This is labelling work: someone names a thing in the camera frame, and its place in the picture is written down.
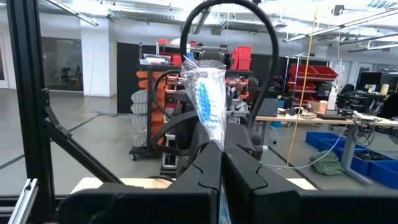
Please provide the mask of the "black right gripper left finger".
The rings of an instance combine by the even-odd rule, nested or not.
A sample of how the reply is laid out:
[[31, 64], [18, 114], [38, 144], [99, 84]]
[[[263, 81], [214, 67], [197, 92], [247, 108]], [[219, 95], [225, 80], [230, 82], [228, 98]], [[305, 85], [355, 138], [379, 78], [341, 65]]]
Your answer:
[[67, 197], [60, 223], [217, 224], [222, 152], [210, 142], [188, 169], [166, 189], [108, 184]]

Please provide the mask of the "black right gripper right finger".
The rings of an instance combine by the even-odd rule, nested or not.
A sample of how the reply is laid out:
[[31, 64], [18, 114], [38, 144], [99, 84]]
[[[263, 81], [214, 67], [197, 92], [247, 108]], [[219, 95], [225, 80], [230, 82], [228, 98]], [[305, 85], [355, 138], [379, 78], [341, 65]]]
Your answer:
[[304, 190], [236, 144], [225, 145], [223, 167], [233, 223], [397, 224], [394, 190]]

